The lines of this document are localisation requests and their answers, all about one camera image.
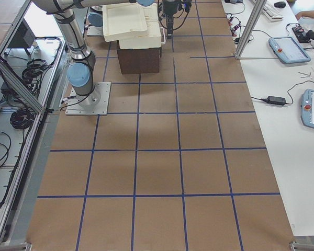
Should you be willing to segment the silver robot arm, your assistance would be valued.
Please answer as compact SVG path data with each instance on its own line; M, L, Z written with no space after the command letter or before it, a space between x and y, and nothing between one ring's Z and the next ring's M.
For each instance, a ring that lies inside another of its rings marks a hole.
M71 51L73 64L67 78L77 105L97 105L100 93L93 81L95 54L87 45L75 18L75 9L101 7L87 19L94 28L102 29L105 41L117 42L117 55L122 74L158 73L161 45L172 38L173 18L178 6L188 12L191 1L34 1L55 18Z
M94 27L103 26L103 11L102 6L93 6L89 8L89 13L87 15L89 23Z

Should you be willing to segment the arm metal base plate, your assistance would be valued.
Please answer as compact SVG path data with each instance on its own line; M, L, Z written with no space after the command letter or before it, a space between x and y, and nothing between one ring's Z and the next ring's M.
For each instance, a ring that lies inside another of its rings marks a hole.
M68 107L65 109L67 116L107 115L111 82L95 82L94 85L94 91L86 99L77 96L74 88L71 88L70 94L76 98L68 101Z
M89 37L103 37L103 26L101 27L96 27L96 26L89 26L87 28L87 36Z

